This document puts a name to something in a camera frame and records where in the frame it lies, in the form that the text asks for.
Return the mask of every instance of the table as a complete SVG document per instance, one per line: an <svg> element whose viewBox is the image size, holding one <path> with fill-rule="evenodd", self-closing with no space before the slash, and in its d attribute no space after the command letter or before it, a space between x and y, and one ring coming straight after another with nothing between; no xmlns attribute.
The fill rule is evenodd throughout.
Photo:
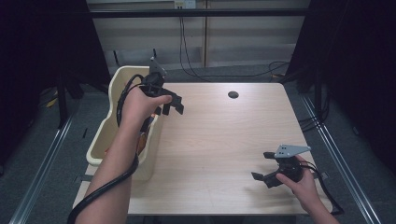
<svg viewBox="0 0 396 224"><path fill-rule="evenodd" d="M183 97L184 114L164 117L153 176L133 180L131 215L305 214L291 190L268 189L250 172L272 173L276 162L262 155L281 144L306 146L280 84L165 83ZM232 99L230 91L239 97ZM310 152L302 156L314 163ZM86 175L95 167L88 166ZM332 204L316 180L329 211ZM88 181L81 183L75 204Z"/></svg>

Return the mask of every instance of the plastic bin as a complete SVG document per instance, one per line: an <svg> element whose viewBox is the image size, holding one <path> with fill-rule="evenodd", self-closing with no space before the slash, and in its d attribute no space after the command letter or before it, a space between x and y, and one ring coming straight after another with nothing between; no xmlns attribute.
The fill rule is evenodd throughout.
<svg viewBox="0 0 396 224"><path fill-rule="evenodd" d="M105 151L110 147L119 128L116 119L117 102L125 88L125 83L135 74L146 76L148 73L149 68L146 66L123 66L117 70L108 88L110 108L107 117L99 126L87 152L86 158L90 165L99 166L105 156ZM140 163L133 175L133 179L148 180L151 178L162 128L163 116L155 116L151 122L146 146L139 155Z"/></svg>

